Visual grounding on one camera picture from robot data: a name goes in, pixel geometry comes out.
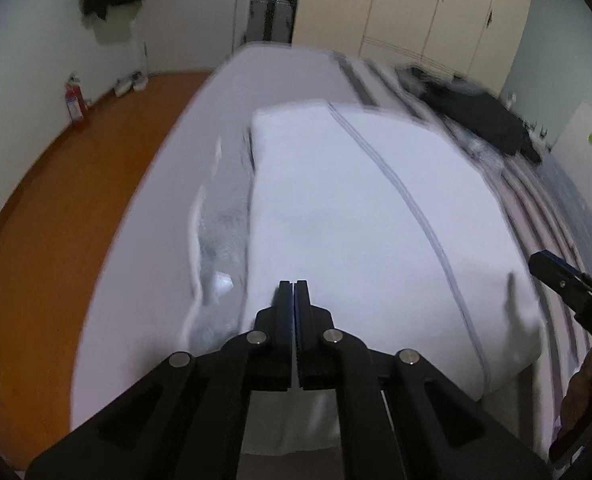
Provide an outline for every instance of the white blanket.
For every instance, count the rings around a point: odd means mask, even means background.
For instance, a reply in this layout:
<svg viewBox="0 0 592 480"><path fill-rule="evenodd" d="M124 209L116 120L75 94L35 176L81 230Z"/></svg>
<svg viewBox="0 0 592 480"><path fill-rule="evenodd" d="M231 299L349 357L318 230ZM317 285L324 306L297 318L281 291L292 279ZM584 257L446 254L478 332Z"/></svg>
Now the white blanket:
<svg viewBox="0 0 592 480"><path fill-rule="evenodd" d="M369 348L415 348L473 399L540 355L532 282L498 202L439 134L309 102L257 112L244 328L281 280ZM332 446L329 394L255 393L244 451Z"/></svg>

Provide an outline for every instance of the wardrobe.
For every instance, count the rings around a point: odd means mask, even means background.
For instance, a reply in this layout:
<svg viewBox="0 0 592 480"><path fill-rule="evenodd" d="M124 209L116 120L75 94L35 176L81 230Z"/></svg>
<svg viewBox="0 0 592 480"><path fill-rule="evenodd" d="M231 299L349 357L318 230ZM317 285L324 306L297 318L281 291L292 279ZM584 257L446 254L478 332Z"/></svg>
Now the wardrobe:
<svg viewBox="0 0 592 480"><path fill-rule="evenodd" d="M531 0L298 0L294 44L459 74L498 94Z"/></svg>

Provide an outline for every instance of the fire extinguisher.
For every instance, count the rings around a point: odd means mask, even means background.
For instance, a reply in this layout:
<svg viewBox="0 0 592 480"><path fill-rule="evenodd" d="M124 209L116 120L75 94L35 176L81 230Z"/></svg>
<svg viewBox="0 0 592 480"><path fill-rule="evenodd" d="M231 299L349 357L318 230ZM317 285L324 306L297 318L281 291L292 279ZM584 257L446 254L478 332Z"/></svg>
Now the fire extinguisher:
<svg viewBox="0 0 592 480"><path fill-rule="evenodd" d="M65 102L70 112L71 122L81 124L86 121L87 105L80 90L80 79L76 72L70 75L65 83Z"/></svg>

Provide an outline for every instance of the brown floor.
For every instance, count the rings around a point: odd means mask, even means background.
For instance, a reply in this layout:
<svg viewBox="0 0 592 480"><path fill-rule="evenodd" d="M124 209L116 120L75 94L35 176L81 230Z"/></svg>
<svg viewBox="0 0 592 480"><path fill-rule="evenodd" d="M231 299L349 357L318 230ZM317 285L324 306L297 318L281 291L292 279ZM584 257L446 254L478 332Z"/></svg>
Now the brown floor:
<svg viewBox="0 0 592 480"><path fill-rule="evenodd" d="M65 131L0 215L0 449L16 468L69 429L76 348L129 200L207 74L154 76Z"/></svg>

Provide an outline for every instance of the silver rivet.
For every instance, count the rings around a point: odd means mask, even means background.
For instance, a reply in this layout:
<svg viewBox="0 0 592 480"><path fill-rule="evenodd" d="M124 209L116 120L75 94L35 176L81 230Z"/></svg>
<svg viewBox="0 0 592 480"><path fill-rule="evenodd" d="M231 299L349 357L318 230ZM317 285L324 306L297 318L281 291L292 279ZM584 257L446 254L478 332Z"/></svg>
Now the silver rivet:
<svg viewBox="0 0 592 480"><path fill-rule="evenodd" d="M411 348L405 348L398 353L398 358L406 365L415 365L420 361L420 354Z"/></svg>
<svg viewBox="0 0 592 480"><path fill-rule="evenodd" d="M343 333L335 328L329 328L323 332L323 339L330 343L338 343L343 338Z"/></svg>
<svg viewBox="0 0 592 480"><path fill-rule="evenodd" d="M247 334L247 341L252 343L252 345L262 345L267 341L267 334L260 330L252 330L252 332Z"/></svg>
<svg viewBox="0 0 592 480"><path fill-rule="evenodd" d="M169 364L174 368L187 366L191 360L192 357L187 352L176 352L169 356Z"/></svg>

